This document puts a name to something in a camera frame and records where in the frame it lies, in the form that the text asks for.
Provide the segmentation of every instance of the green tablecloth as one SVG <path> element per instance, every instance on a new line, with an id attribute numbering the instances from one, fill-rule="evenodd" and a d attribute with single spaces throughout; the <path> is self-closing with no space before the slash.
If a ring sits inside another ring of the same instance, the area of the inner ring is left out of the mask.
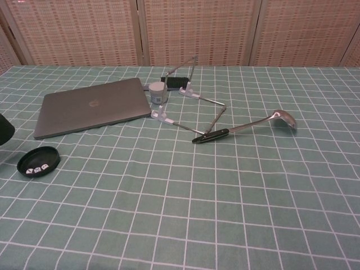
<path id="1" fill-rule="evenodd" d="M 215 129 L 283 109 L 296 133 L 274 121 L 193 145 L 196 134 L 142 118 L 34 140 L 45 94 L 149 84 L 167 70 L 15 66 L 0 76 L 0 113 L 16 128 L 0 146 L 0 269 L 360 269 L 360 69 L 195 69 L 194 91 L 228 106 Z M 176 91 L 166 105 L 201 131 L 218 111 Z M 61 162 L 30 181 L 16 164 L 39 146 Z"/>

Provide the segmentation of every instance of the woven panel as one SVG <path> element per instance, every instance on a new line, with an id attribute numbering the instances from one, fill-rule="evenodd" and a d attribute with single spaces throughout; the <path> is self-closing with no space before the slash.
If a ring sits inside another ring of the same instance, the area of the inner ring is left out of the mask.
<path id="1" fill-rule="evenodd" d="M 268 0 L 250 64 L 337 66 L 356 27 L 359 0 Z"/>
<path id="2" fill-rule="evenodd" d="M 351 48 L 344 66 L 360 66 L 360 28 L 358 28 L 352 43 L 354 43 L 354 46 Z"/>
<path id="3" fill-rule="evenodd" d="M 0 35 L 3 35 L 3 37 L 6 38 L 4 28 L 2 25 L 0 26 Z M 11 68 L 13 65 L 14 64 L 11 61 L 9 52 L 7 51 L 6 47 L 4 47 L 2 43 L 0 43 L 0 75 L 7 71 L 9 68 Z"/>
<path id="4" fill-rule="evenodd" d="M 151 65 L 247 65 L 256 1 L 145 0 Z"/>
<path id="5" fill-rule="evenodd" d="M 129 0 L 7 0 L 37 65 L 137 65 Z"/>

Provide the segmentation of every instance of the silver spoon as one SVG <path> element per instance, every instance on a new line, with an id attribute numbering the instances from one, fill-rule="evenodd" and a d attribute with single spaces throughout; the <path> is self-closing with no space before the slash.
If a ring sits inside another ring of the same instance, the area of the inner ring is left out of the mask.
<path id="1" fill-rule="evenodd" d="M 209 141 L 215 140 L 217 138 L 229 135 L 229 133 L 234 133 L 236 131 L 240 131 L 245 128 L 250 128 L 254 125 L 257 125 L 257 124 L 260 124 L 260 123 L 263 123 L 266 121 L 270 121 L 273 119 L 282 119 L 283 121 L 286 122 L 286 124 L 288 124 L 288 126 L 290 128 L 296 130 L 296 120 L 288 112 L 283 111 L 283 110 L 275 110 L 272 115 L 270 115 L 264 119 L 261 119 L 261 120 L 258 120 L 258 121 L 255 121 L 255 122 L 252 122 L 249 124 L 245 124 L 245 125 L 239 125 L 238 127 L 234 127 L 234 128 L 230 128 L 230 129 L 224 128 L 221 130 L 216 130 L 216 131 L 213 131 L 213 132 L 210 132 L 207 134 L 203 134 L 202 136 L 193 139 L 192 143 L 209 142 Z"/>

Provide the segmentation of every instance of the checkered tablecloth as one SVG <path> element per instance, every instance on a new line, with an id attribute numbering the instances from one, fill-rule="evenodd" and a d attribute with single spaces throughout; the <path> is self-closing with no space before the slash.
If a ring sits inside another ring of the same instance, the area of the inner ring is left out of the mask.
<path id="1" fill-rule="evenodd" d="M 167 70 L 15 66 L 0 76 L 0 113 L 16 128 L 0 146 L 0 269 L 360 269 L 360 69 L 195 69 L 194 91 L 227 105 L 214 129 L 283 109 L 296 133 L 273 121 L 194 145 L 196 134 L 149 117 L 34 140 L 45 94 L 149 84 Z M 201 131 L 219 109 L 176 91 L 166 104 Z M 27 179 L 16 164 L 39 146 L 61 162 Z"/>

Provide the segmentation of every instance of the laptop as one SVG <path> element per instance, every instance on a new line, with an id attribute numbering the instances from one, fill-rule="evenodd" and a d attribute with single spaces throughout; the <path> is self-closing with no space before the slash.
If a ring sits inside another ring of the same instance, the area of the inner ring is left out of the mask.
<path id="1" fill-rule="evenodd" d="M 36 140 L 129 121 L 151 114 L 139 78 L 44 96 Z"/>

